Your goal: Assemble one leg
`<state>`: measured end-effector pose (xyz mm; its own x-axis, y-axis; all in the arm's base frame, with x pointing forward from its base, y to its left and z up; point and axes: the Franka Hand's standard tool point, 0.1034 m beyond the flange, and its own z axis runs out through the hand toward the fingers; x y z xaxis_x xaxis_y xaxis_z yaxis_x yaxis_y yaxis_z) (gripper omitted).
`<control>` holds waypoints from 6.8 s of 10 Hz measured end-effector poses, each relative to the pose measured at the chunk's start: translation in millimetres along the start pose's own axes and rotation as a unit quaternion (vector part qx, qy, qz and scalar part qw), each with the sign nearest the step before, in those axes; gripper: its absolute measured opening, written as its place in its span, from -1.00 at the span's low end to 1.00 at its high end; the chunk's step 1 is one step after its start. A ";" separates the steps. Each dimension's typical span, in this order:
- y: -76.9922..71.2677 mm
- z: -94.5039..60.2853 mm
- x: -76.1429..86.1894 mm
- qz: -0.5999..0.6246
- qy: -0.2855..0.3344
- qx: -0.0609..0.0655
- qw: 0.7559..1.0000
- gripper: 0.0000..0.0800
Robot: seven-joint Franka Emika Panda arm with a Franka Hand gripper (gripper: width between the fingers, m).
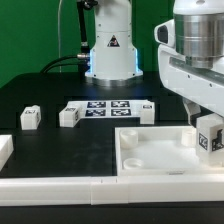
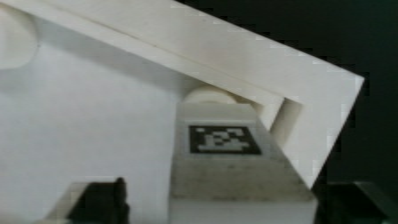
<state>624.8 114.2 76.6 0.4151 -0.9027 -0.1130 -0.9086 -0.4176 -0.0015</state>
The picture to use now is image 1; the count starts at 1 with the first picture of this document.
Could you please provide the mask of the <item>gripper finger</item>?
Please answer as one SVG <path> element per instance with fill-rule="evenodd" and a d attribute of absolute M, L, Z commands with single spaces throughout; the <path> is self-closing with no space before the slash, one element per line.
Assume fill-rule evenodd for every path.
<path fill-rule="evenodd" d="M 222 130 L 218 130 L 216 138 L 212 140 L 212 150 L 220 150 L 223 147 L 224 144 L 222 143 Z"/>

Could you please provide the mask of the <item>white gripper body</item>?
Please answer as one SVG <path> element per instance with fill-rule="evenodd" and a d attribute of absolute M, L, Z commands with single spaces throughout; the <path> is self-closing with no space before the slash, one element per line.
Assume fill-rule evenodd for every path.
<path fill-rule="evenodd" d="M 158 46 L 158 68 L 162 84 L 183 98 L 224 117 L 224 37 L 221 42 L 209 25 L 189 23 L 177 39 L 175 20 L 154 29 Z"/>

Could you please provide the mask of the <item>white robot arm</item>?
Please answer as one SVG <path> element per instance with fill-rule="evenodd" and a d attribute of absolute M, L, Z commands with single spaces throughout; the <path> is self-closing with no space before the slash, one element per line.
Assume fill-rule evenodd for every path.
<path fill-rule="evenodd" d="M 86 81 L 109 87 L 142 81 L 132 43 L 132 3 L 96 2 Z M 173 18 L 154 28 L 154 38 L 163 86 L 183 97 L 191 117 L 204 107 L 224 119 L 224 0 L 175 0 Z"/>

